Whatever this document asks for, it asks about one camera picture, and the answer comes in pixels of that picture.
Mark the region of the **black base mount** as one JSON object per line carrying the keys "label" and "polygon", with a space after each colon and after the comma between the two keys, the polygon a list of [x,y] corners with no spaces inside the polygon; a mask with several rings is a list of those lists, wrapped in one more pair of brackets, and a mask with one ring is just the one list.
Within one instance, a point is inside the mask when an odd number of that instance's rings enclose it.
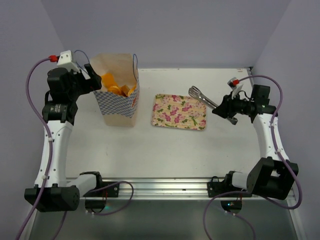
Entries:
{"label": "black base mount", "polygon": [[225,177],[213,176],[206,183],[209,198],[231,198],[231,200],[220,200],[224,211],[231,214],[238,214],[243,207],[243,198],[251,198],[252,194],[246,190],[232,185],[232,175],[227,173]]}
{"label": "black base mount", "polygon": [[83,196],[85,209],[93,213],[101,213],[107,207],[108,197],[117,198],[119,196],[119,187],[118,183],[100,191],[86,193]]}

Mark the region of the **floral tray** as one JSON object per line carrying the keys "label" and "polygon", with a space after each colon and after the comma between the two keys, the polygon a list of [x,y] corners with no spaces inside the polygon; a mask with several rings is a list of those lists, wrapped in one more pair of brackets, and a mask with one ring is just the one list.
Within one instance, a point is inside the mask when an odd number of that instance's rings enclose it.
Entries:
{"label": "floral tray", "polygon": [[183,95],[157,94],[151,115],[154,127],[203,131],[207,108],[202,102]]}

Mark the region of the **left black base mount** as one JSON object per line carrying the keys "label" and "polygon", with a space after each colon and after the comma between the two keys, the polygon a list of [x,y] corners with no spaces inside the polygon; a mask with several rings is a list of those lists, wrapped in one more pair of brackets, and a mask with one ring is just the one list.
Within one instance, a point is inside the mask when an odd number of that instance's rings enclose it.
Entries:
{"label": "left black base mount", "polygon": [[101,213],[107,207],[108,197],[117,198],[119,196],[119,187],[118,183],[100,191],[86,193],[83,196],[85,209],[93,213]]}

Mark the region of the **metal tongs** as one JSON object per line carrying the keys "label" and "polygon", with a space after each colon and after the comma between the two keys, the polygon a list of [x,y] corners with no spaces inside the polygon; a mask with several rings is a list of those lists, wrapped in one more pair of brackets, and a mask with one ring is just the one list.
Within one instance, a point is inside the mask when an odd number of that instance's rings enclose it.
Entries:
{"label": "metal tongs", "polygon": [[194,85],[191,86],[188,89],[188,94],[190,97],[196,99],[197,101],[205,104],[206,106],[208,106],[209,108],[211,108],[212,110],[216,109],[219,105],[215,102],[213,102],[211,99],[209,99],[208,97],[206,97],[197,87],[195,87]]}

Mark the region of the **braided fake bread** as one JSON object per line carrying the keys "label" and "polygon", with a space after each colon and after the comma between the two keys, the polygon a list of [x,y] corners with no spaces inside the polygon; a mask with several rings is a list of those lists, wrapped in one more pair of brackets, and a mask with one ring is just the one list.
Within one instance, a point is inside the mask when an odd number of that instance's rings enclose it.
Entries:
{"label": "braided fake bread", "polygon": [[106,88],[117,86],[117,83],[115,82],[114,76],[108,72],[101,76],[101,84]]}

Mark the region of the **paper bag with blue pattern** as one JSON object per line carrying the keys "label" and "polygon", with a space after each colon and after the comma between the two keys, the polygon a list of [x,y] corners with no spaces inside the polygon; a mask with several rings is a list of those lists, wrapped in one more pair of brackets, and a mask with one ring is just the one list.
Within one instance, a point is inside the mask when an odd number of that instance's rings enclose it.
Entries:
{"label": "paper bag with blue pattern", "polygon": [[140,96],[138,56],[135,53],[99,53],[89,62],[101,77],[101,88],[93,94],[105,124],[134,127]]}

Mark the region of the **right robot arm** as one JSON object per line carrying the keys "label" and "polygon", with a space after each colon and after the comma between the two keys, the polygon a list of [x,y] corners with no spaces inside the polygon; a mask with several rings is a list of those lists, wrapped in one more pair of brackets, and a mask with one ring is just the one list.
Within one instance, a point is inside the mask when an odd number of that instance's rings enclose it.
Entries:
{"label": "right robot arm", "polygon": [[249,99],[242,99],[242,85],[232,87],[229,95],[212,113],[227,119],[233,125],[237,123],[236,114],[246,115],[256,131],[260,159],[249,173],[230,171],[220,183],[214,183],[217,194],[235,196],[240,190],[264,198],[285,200],[294,183],[293,174],[298,174],[299,167],[290,162],[283,149],[278,131],[276,107],[270,105],[270,87],[253,86]]}

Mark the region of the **long sliced fake baguette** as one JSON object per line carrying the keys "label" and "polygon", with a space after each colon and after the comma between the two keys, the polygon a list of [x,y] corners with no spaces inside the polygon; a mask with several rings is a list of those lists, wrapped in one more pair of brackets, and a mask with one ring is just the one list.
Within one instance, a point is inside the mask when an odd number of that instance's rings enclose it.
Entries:
{"label": "long sliced fake baguette", "polygon": [[129,97],[135,91],[136,87],[137,85],[135,84],[132,88],[130,88],[126,93],[126,96]]}

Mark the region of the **aluminium rail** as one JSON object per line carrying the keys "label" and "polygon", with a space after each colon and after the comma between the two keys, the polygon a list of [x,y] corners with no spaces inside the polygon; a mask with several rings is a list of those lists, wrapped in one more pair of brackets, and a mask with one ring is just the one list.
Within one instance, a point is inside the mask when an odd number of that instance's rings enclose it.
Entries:
{"label": "aluminium rail", "polygon": [[[103,177],[104,182],[127,181],[133,185],[134,194],[132,200],[209,200],[207,182],[210,178],[149,178],[127,177],[109,178]],[[118,197],[111,200],[128,200],[132,189],[127,183],[119,185]],[[81,197],[86,200],[100,200],[102,193],[93,193],[90,196]]]}

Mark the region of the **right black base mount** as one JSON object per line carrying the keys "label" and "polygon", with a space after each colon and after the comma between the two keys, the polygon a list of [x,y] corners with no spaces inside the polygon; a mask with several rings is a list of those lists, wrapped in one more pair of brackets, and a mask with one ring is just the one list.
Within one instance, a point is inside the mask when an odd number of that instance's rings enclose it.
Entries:
{"label": "right black base mount", "polygon": [[246,190],[232,185],[232,175],[227,173],[225,177],[213,176],[206,183],[209,198],[231,198],[231,200],[220,200],[224,211],[231,214],[238,214],[243,207],[243,198],[251,198],[252,194]]}

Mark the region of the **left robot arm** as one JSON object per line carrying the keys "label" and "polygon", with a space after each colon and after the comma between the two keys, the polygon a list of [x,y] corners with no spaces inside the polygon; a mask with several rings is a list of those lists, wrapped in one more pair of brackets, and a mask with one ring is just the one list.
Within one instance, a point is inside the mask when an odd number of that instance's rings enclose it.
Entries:
{"label": "left robot arm", "polygon": [[47,73],[49,91],[40,120],[44,124],[44,145],[41,164],[32,188],[24,191],[24,198],[39,212],[75,211],[80,198],[90,193],[99,196],[104,184],[98,171],[82,172],[75,180],[67,182],[66,160],[70,135],[78,111],[81,95],[99,90],[101,77],[87,63],[89,78],[81,71],[57,67]]}

